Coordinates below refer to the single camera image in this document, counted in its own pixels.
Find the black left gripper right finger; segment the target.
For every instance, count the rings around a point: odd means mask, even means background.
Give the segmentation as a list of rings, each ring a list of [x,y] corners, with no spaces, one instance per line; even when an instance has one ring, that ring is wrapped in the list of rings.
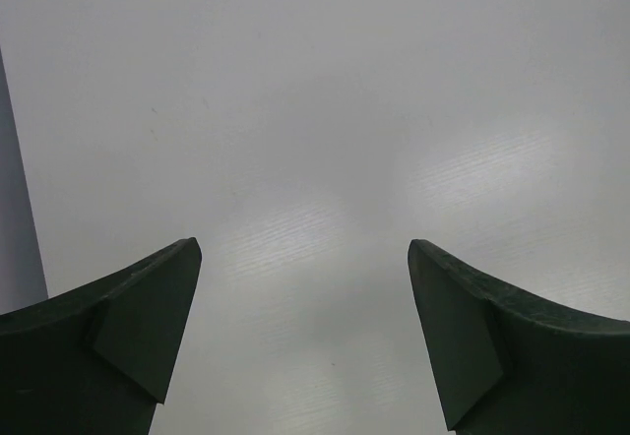
[[[408,265],[448,430],[628,432],[626,321],[537,296],[424,239]]]

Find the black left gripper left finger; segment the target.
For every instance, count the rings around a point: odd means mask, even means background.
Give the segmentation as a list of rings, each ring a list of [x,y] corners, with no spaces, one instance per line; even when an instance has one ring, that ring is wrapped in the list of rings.
[[[121,271],[2,315],[2,433],[149,433],[200,270],[197,239],[180,239]]]

